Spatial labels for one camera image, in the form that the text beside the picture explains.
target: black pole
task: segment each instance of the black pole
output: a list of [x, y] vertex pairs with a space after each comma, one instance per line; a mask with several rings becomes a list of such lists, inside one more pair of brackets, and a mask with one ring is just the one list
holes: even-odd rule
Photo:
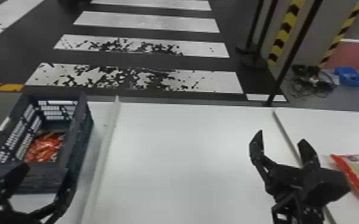
[[293, 60], [295, 59], [296, 54], [299, 51], [299, 48], [302, 45], [302, 42], [304, 41], [306, 34], [309, 31], [310, 25], [312, 25], [312, 22], [314, 20], [314, 18], [317, 15], [318, 10], [320, 9], [321, 3], [323, 3], [323, 0], [315, 0], [313, 3], [312, 8], [310, 9], [310, 12], [308, 14], [308, 17], [305, 20], [304, 25], [302, 26], [301, 32], [298, 35], [298, 38], [295, 41], [295, 44], [293, 45], [291, 52], [289, 53], [289, 56], [287, 58], [287, 60], [285, 61], [285, 64], [281, 70], [281, 73], [278, 77], [278, 79], [276, 80], [276, 84], [274, 85], [274, 89], [272, 91], [272, 93], [270, 94], [270, 96], [268, 97], [268, 100], [266, 102], [266, 106], [267, 107], [271, 107], [271, 104], [273, 103], [273, 99], [276, 96], [278, 90], [281, 87], [281, 84], [284, 81], [285, 76], [287, 75], [288, 69], [291, 66]]
[[264, 0], [259, 0], [258, 7], [255, 11], [255, 16], [253, 18], [252, 27], [250, 28], [249, 36], [247, 37], [245, 49], [250, 49], [250, 46], [252, 45], [253, 36], [255, 35], [256, 27], [258, 26], [259, 16], [260, 13], [262, 13], [263, 3]]
[[278, 0], [271, 0], [270, 8], [268, 10], [266, 20], [264, 21], [262, 33], [260, 34], [259, 43], [255, 51], [255, 55], [253, 56], [253, 63], [256, 64], [258, 62], [260, 52], [262, 51], [264, 40], [266, 39], [266, 35], [268, 32], [268, 28], [270, 27], [271, 20], [273, 19], [274, 12], [276, 10], [278, 4]]

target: crosswalk stripe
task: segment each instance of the crosswalk stripe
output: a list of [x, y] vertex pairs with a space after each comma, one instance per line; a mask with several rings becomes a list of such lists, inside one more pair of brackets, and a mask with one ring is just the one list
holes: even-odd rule
[[190, 18], [84, 11], [74, 22], [74, 24], [80, 26], [219, 33], [216, 21], [212, 18]]
[[164, 54], [197, 57], [230, 57], [224, 43], [193, 42], [109, 36], [64, 35], [54, 49]]
[[[269, 95], [267, 94], [246, 94], [249, 101], [267, 101]], [[273, 99], [274, 102], [287, 102], [284, 95], [276, 95]]]
[[93, 0], [93, 4], [106, 5], [126, 5], [133, 7], [155, 7], [155, 8], [173, 8], [178, 10], [199, 10], [210, 11], [208, 1], [191, 1], [191, 0]]
[[41, 63], [25, 85], [242, 94], [235, 72]]
[[0, 33], [43, 0], [8, 0], [0, 4]]

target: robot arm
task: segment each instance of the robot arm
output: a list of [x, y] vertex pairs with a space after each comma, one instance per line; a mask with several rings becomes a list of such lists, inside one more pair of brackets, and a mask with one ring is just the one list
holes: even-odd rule
[[306, 140], [301, 140], [298, 148], [302, 168], [266, 157], [261, 130], [249, 144], [252, 164], [276, 202], [271, 208], [274, 224], [322, 224], [323, 207], [351, 190], [343, 173], [320, 167], [317, 153]]
[[65, 214], [71, 205], [76, 192], [76, 180], [70, 172], [67, 172], [54, 201], [31, 213], [15, 211], [9, 199], [16, 192], [30, 167], [26, 163], [8, 172], [0, 181], [0, 223], [40, 224], [41, 220], [50, 216], [45, 224], [54, 224]]

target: yellow floor line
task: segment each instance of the yellow floor line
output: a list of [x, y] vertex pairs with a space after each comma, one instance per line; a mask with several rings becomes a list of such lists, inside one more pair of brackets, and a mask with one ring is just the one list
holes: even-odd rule
[[1, 92], [18, 92], [24, 87], [23, 84], [0, 83]]

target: worn paint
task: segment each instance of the worn paint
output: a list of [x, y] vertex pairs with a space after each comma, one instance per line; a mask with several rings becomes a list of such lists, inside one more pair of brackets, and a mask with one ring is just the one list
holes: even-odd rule
[[54, 49], [228, 58], [224, 43], [64, 35]]
[[2, 92], [18, 92], [23, 88], [22, 84], [0, 83], [0, 91]]
[[26, 85], [242, 94], [235, 72], [42, 63]]

